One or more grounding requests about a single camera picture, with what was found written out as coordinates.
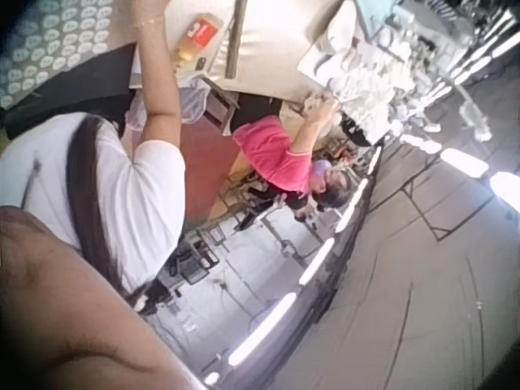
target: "purple face mask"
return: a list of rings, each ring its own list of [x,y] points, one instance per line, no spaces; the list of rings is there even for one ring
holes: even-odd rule
[[[325,179],[325,173],[327,173],[327,171],[331,168],[332,164],[330,164],[327,160],[318,160],[312,164],[312,173],[313,175]]]

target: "hand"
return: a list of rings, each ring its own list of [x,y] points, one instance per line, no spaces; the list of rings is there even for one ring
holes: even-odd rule
[[[328,123],[336,112],[337,101],[330,95],[323,96],[323,103],[309,114],[309,120]]]
[[[170,0],[132,0],[133,25],[163,17],[169,2]]]

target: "bottle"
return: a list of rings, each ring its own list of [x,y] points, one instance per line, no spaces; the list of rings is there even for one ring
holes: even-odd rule
[[[179,57],[186,63],[197,59],[222,27],[223,21],[215,15],[200,15],[180,41],[177,48]]]

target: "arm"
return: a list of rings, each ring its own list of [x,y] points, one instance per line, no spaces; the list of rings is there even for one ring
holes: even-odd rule
[[[291,144],[291,153],[310,154],[321,129],[332,120],[336,102],[328,98],[315,112],[311,113]]]
[[[0,250],[4,324],[51,388],[204,388],[109,284],[30,214],[0,208]]]
[[[168,3],[168,0],[132,0],[148,114],[141,143],[160,140],[179,147],[182,114],[164,24]]]

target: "fluorescent light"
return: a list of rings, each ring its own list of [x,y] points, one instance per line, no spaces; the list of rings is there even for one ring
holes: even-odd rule
[[[452,87],[450,86],[447,86],[447,87],[444,87],[442,88],[438,94],[435,95],[435,100],[437,100],[438,98],[442,98],[444,95],[450,93],[452,91]]]
[[[487,66],[491,62],[491,56],[488,55],[487,57],[481,58],[479,61],[477,61],[471,68],[470,68],[470,74],[478,72],[483,67]]]
[[[212,372],[208,376],[206,376],[206,379],[204,379],[204,383],[208,386],[213,386],[214,384],[217,384],[217,382],[220,379],[220,374],[218,372]]]
[[[440,152],[442,145],[435,141],[425,141],[419,146],[419,148],[428,154],[435,154]]]
[[[442,127],[440,126],[440,123],[429,123],[424,127],[423,130],[425,132],[440,132]]]
[[[325,261],[325,258],[327,257],[328,253],[331,251],[333,245],[334,245],[333,238],[329,238],[328,240],[325,241],[325,243],[322,245],[322,247],[316,253],[316,256],[314,256],[314,258],[312,259],[312,262],[310,262],[310,265],[307,267],[307,269],[301,276],[301,278],[298,282],[301,286],[307,285],[310,282],[310,280],[313,278],[313,276],[316,275],[316,272],[318,272],[318,269],[321,267],[321,265]]]
[[[359,183],[359,186],[357,187],[356,192],[354,193],[354,195],[352,196],[352,199],[350,200],[349,207],[347,207],[347,210],[343,213],[343,216],[341,217],[340,222],[336,226],[336,233],[341,233],[342,231],[344,231],[344,229],[349,224],[350,219],[352,218],[352,215],[356,208],[356,205],[358,204],[359,200],[361,199],[361,196],[363,195],[363,191],[365,191],[365,187],[367,184],[368,184],[367,178],[361,180],[361,183]]]
[[[496,22],[492,29],[487,32],[487,34],[484,36],[484,39],[488,39],[504,22],[510,20],[513,18],[513,15],[509,10],[506,10],[502,17]]]
[[[508,51],[509,49],[515,47],[520,42],[520,31],[514,34],[510,39],[505,41],[502,45],[498,46],[493,50],[492,56],[495,59],[496,57],[500,57],[503,53]]]
[[[431,96],[435,96],[442,88],[444,88],[446,86],[446,83],[440,83],[439,85],[437,85],[431,92],[430,92],[430,95]]]
[[[457,77],[455,79],[455,84],[456,85],[459,85],[459,84],[462,84],[464,81],[468,80],[471,76],[471,73],[469,73],[468,71],[465,71],[464,73],[462,73],[459,77]]]
[[[489,182],[493,192],[520,213],[520,177],[498,172]]]
[[[455,77],[457,77],[458,75],[460,75],[462,72],[462,67],[458,67],[457,69],[455,69],[454,71],[452,71],[452,74],[450,75],[453,79]]]
[[[228,362],[231,366],[235,367],[241,364],[260,345],[291,308],[296,300],[296,296],[295,292],[290,292],[282,298],[260,326],[230,355]]]
[[[488,43],[486,43],[485,45],[483,46],[480,46],[477,51],[475,51],[471,57],[470,57],[470,60],[471,61],[476,61],[477,59],[479,59],[480,57],[482,57],[488,50],[491,46],[495,45],[495,42],[498,41],[498,36],[495,36],[493,37],[491,40],[489,40]]]
[[[422,100],[422,106],[424,108],[429,107],[431,104],[433,104],[437,100],[437,96],[427,96]]]
[[[504,33],[509,30],[510,28],[512,28],[515,24],[517,23],[516,19],[512,19],[510,20],[503,29],[500,30],[500,33],[499,35],[504,35]]]
[[[403,134],[399,139],[401,142],[406,142],[412,146],[419,147],[423,144],[424,140],[419,136],[411,136],[410,134]]]
[[[391,123],[390,123],[390,131],[392,132],[392,134],[396,137],[398,137],[402,131],[403,131],[403,123],[401,123],[399,120],[397,119],[394,119]]]
[[[475,179],[482,177],[489,169],[484,161],[456,149],[446,149],[440,154],[440,158]]]
[[[374,172],[375,165],[377,164],[377,160],[379,159],[379,155],[381,154],[381,146],[378,146],[378,148],[375,150],[374,157],[372,157],[372,160],[370,161],[370,166],[368,167],[367,175],[371,175],[372,172]]]

